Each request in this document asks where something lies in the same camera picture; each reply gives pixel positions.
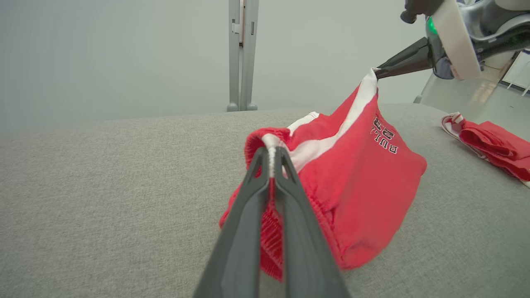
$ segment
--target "robotic arm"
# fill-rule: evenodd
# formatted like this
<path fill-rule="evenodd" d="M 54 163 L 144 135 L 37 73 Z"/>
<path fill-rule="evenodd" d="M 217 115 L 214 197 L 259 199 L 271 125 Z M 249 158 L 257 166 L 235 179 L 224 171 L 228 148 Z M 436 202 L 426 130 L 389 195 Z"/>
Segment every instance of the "robotic arm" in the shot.
<path fill-rule="evenodd" d="M 424 14 L 426 37 L 376 70 L 378 78 L 432 68 L 440 78 L 480 75 L 479 62 L 530 46 L 530 2 L 481 0 L 470 6 L 455 0 L 406 0 L 401 19 L 414 23 Z"/>

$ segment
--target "green light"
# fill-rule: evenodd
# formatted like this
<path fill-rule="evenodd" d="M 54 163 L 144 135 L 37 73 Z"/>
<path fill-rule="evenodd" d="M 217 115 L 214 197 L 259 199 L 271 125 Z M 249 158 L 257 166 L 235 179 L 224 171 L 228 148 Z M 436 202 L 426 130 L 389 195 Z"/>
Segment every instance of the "green light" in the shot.
<path fill-rule="evenodd" d="M 429 30 L 438 35 L 438 30 L 436 30 L 436 27 L 434 26 L 434 23 L 432 22 L 432 17 L 430 17 L 428 20 L 427 20 L 427 26 L 429 27 Z"/>

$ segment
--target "gray fabric tablecloth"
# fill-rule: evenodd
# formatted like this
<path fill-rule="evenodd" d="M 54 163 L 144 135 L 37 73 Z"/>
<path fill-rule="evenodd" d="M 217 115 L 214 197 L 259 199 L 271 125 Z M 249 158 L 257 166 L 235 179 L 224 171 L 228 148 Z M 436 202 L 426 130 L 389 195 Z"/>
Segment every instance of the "gray fabric tablecloth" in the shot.
<path fill-rule="evenodd" d="M 529 296 L 530 190 L 445 134 L 443 112 L 381 110 L 428 167 L 390 245 L 344 273 L 352 296 Z M 117 120 L 2 139 L 0 296 L 190 297 L 245 174 L 245 138 L 308 112 Z M 283 297 L 265 274 L 260 292 Z"/>

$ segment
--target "folded red cloth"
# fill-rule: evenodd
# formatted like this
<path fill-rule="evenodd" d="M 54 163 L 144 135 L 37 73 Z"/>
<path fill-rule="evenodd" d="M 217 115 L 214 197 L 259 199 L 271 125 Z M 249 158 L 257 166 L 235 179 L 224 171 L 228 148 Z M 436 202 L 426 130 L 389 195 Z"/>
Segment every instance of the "folded red cloth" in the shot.
<path fill-rule="evenodd" d="M 365 264 L 387 246 L 427 167 L 381 116 L 373 71 L 332 115 L 313 112 L 287 128 L 251 133 L 244 150 L 247 168 L 262 146 L 269 156 L 276 146 L 288 150 L 342 269 Z M 228 202 L 221 227 L 238 191 Z M 281 279 L 282 263 L 282 223 L 271 200 L 262 219 L 261 268 Z"/>
<path fill-rule="evenodd" d="M 530 143 L 486 121 L 476 124 L 460 113 L 442 118 L 446 132 L 473 149 L 477 155 L 521 181 L 530 181 Z"/>

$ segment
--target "gray floor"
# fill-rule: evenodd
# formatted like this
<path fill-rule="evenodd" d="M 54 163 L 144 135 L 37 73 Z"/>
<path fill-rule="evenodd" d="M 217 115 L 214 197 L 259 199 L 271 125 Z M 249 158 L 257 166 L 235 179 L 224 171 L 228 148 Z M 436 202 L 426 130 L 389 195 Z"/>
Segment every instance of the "gray floor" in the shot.
<path fill-rule="evenodd" d="M 530 142 L 530 96 L 521 94 L 484 78 L 458 81 L 431 76 L 421 103 L 447 113 L 460 112 L 473 122 L 491 121 Z"/>

